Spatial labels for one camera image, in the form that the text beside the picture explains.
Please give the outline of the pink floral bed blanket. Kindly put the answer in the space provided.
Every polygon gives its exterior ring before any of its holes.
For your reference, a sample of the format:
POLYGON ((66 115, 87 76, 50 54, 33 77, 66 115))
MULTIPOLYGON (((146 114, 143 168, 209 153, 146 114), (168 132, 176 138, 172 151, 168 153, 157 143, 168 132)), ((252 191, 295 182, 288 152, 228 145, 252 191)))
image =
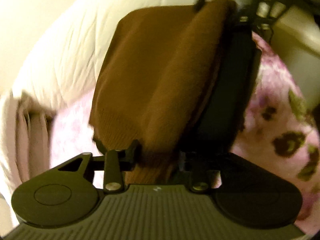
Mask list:
MULTIPOLYGON (((303 195, 296 221, 306 234, 319 230, 319 132, 280 57, 259 35, 262 52, 255 91, 232 152, 295 184, 303 195)), ((57 112, 50 134, 50 166, 82 152, 99 155, 89 126, 93 91, 57 112)))

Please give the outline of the white rolled quilt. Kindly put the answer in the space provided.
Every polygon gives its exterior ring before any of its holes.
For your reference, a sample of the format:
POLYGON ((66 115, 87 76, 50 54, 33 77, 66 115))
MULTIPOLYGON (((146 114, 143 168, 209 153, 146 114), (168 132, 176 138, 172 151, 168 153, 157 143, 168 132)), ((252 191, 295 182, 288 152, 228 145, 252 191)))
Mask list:
POLYGON ((13 227, 19 221, 13 211, 13 192, 24 182, 50 169, 48 121, 54 112, 32 97, 12 91, 1 95, 1 194, 9 206, 13 227))

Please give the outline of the black folded garment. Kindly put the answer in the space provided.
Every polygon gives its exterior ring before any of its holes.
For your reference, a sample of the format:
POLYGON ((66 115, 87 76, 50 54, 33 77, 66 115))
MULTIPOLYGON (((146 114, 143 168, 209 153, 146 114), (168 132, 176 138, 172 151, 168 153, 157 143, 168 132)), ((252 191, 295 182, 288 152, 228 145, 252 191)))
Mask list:
POLYGON ((210 96, 182 142, 188 157, 228 152, 244 120, 244 112, 257 78, 261 51, 252 38, 252 27, 239 23, 227 31, 210 96))

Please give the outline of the brown knit sweater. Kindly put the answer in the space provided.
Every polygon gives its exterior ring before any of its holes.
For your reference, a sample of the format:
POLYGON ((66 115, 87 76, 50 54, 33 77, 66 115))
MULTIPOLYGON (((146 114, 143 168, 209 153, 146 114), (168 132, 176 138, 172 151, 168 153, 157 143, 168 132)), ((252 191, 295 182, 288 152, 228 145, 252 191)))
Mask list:
POLYGON ((94 91, 89 124, 107 150, 134 140, 142 155, 127 184, 156 184, 177 165, 175 147, 202 112, 219 69, 220 41, 236 5, 213 0, 128 13, 112 37, 94 91))

